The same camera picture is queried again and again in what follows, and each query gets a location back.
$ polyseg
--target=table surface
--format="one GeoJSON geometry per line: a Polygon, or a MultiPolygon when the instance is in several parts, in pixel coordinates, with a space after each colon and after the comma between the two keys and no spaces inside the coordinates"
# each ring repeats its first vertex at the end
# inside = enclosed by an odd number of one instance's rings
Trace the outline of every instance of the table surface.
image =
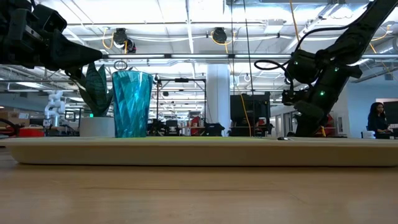
{"type": "Polygon", "coordinates": [[[0,223],[398,223],[397,168],[30,166],[0,148],[0,223]]]}

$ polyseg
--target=teal glass cup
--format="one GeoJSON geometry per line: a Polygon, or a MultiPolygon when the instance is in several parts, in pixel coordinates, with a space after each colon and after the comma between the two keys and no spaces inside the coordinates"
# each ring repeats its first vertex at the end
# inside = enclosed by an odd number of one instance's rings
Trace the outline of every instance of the teal glass cup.
{"type": "Polygon", "coordinates": [[[137,71],[112,74],[114,127],[117,138],[147,136],[152,75],[137,71]]]}

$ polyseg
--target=person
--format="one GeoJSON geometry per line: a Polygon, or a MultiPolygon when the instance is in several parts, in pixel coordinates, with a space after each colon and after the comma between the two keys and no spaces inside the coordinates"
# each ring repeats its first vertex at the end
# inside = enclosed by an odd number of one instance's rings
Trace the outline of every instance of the person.
{"type": "Polygon", "coordinates": [[[380,134],[391,132],[388,130],[388,126],[386,114],[384,113],[384,105],[379,102],[373,103],[368,116],[368,131],[374,131],[376,138],[378,138],[380,134]]]}

